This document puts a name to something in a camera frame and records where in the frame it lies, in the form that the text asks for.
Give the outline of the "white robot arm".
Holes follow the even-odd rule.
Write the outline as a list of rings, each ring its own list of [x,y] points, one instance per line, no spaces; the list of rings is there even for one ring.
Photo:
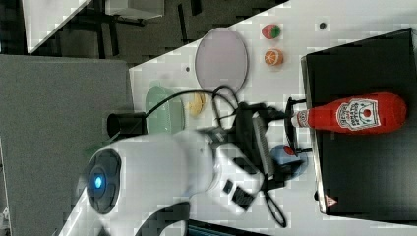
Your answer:
[[[245,102],[234,115],[228,129],[141,135],[102,147],[57,236],[186,236],[199,194],[236,215],[247,212],[277,174],[268,123],[286,115]]]

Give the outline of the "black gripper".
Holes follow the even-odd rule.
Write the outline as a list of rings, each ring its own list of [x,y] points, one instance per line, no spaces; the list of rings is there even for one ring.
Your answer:
[[[266,130],[269,122],[283,120],[286,114],[264,103],[240,102],[235,115],[237,146],[267,180],[273,179],[275,170],[269,153]]]

